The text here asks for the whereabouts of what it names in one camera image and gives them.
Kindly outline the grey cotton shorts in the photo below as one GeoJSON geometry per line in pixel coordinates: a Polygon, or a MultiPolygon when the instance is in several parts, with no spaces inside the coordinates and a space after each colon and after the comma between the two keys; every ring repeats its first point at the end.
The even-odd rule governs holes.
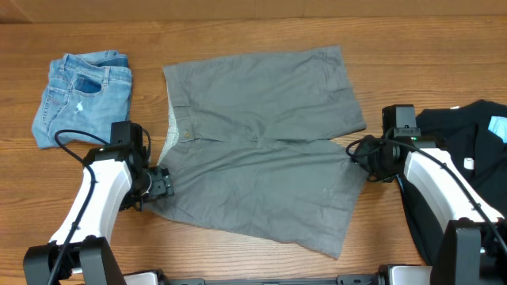
{"type": "Polygon", "coordinates": [[[341,49],[249,53],[163,69],[165,219],[339,257],[366,173],[336,138],[366,123],[341,49]]]}

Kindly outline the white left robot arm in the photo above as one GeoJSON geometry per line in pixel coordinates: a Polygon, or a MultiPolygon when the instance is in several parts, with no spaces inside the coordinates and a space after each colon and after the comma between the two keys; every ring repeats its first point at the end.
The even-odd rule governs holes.
{"type": "Polygon", "coordinates": [[[86,284],[167,282],[161,270],[123,274],[110,248],[120,211],[174,194],[168,169],[149,165],[149,133],[131,121],[115,122],[108,142],[79,162],[82,184],[61,227],[46,245],[28,249],[23,260],[29,285],[56,285],[73,274],[86,284]]]}

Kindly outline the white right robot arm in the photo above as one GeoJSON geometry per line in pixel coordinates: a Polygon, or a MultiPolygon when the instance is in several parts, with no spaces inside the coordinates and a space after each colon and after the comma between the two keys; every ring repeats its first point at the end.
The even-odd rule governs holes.
{"type": "Polygon", "coordinates": [[[424,136],[411,104],[383,108],[383,136],[367,135],[345,151],[370,182],[397,180],[429,207],[442,238],[429,266],[382,265],[374,275],[340,278],[351,284],[504,284],[506,220],[485,202],[435,139],[424,136]]]}

